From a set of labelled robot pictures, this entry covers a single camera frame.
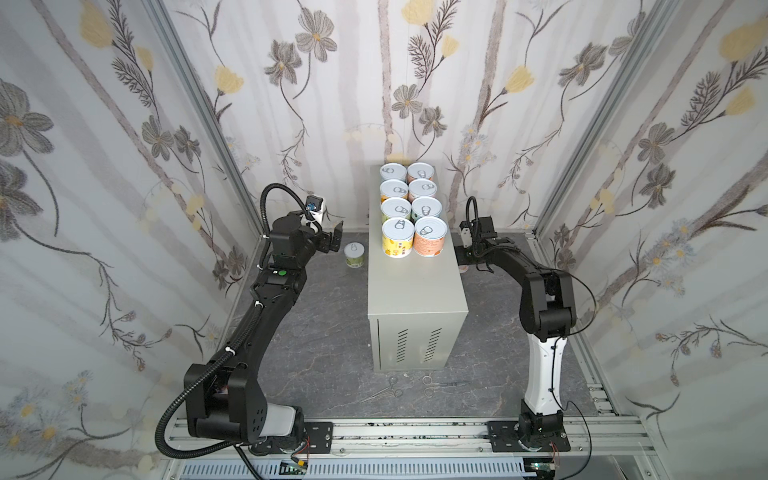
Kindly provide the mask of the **brown labelled can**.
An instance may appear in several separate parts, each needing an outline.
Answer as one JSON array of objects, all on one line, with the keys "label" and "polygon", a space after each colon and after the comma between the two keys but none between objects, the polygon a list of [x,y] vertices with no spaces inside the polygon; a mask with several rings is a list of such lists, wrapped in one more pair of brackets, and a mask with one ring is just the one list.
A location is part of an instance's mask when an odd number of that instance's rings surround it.
[{"label": "brown labelled can", "polygon": [[447,224],[438,217],[422,217],[414,225],[413,249],[422,257],[438,256],[448,235]]}]

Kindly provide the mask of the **pale teal can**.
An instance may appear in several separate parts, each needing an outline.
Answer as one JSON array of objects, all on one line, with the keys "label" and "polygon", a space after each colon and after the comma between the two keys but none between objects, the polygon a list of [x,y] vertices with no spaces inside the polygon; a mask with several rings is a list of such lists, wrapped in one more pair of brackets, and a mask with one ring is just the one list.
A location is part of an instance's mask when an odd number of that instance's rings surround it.
[{"label": "pale teal can", "polygon": [[423,217],[439,218],[442,214],[442,203],[434,198],[422,196],[411,203],[411,218],[414,222]]}]

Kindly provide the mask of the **pink labelled can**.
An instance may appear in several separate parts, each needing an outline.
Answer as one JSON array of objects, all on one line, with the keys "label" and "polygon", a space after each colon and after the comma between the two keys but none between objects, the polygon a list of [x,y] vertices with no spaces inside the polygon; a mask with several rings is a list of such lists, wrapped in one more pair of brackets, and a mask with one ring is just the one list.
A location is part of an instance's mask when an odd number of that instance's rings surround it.
[{"label": "pink labelled can", "polygon": [[432,197],[437,193],[437,185],[429,179],[419,178],[409,183],[408,199],[413,202],[417,198]]}]

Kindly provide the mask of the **green labelled can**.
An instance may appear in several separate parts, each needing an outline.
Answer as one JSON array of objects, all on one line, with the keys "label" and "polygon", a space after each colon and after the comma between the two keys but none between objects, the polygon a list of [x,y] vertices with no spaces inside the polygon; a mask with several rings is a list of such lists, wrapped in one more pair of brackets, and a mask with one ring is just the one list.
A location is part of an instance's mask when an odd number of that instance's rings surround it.
[{"label": "green labelled can", "polygon": [[412,206],[405,198],[388,198],[381,203],[380,211],[383,222],[389,219],[411,220]]}]

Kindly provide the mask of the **yellow labelled can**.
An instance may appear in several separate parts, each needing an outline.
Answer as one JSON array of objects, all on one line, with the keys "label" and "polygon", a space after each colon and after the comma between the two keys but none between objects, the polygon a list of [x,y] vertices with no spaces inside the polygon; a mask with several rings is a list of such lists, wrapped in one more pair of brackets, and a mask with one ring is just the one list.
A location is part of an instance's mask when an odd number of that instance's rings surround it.
[{"label": "yellow labelled can", "polygon": [[409,193],[409,186],[405,181],[390,179],[385,180],[380,184],[379,192],[381,202],[390,198],[406,199]]}]

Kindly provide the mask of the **orange labelled can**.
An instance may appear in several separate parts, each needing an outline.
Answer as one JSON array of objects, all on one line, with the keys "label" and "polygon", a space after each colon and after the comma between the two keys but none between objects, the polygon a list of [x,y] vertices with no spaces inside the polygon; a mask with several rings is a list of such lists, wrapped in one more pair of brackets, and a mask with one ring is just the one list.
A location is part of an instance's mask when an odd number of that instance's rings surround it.
[{"label": "orange labelled can", "polygon": [[435,168],[426,162],[414,162],[407,167],[407,182],[410,183],[418,179],[427,179],[432,181],[435,175]]}]

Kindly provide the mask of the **teal labelled can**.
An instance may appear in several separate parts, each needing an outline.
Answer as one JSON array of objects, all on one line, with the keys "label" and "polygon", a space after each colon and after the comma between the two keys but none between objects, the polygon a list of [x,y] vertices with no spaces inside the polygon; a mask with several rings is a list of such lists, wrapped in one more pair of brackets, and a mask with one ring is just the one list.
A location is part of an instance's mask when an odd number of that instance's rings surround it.
[{"label": "teal labelled can", "polygon": [[382,182],[388,180],[406,181],[407,168],[396,162],[385,163],[379,168],[379,175]]}]

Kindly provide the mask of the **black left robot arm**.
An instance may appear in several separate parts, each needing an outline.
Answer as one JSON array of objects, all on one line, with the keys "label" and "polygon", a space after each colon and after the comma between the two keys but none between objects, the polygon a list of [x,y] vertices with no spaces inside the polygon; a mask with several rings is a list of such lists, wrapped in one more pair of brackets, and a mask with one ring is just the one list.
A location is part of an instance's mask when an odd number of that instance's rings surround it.
[{"label": "black left robot arm", "polygon": [[189,367],[182,392],[161,415],[154,441],[168,458],[198,458],[226,448],[242,451],[272,439],[286,448],[307,443],[301,409],[269,402],[258,376],[277,328],[304,289],[309,261],[317,253],[339,250],[343,226],[324,230],[324,199],[313,194],[301,198],[281,183],[263,189],[262,214],[275,191],[287,193],[298,208],[265,221],[264,247],[249,289],[248,310],[207,363]]}]

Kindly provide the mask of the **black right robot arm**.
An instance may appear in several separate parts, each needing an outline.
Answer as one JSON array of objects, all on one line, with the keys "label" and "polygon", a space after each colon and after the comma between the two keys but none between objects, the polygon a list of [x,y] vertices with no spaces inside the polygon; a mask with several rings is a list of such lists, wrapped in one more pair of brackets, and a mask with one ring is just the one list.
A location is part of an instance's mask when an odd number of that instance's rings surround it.
[{"label": "black right robot arm", "polygon": [[511,239],[499,237],[493,219],[479,215],[473,196],[466,201],[460,234],[462,244],[455,248],[460,266],[484,264],[489,272],[497,267],[521,288],[518,318],[528,335],[529,370],[516,442],[527,451],[567,452],[570,444],[558,387],[564,348],[577,322],[573,277],[533,260]]}]

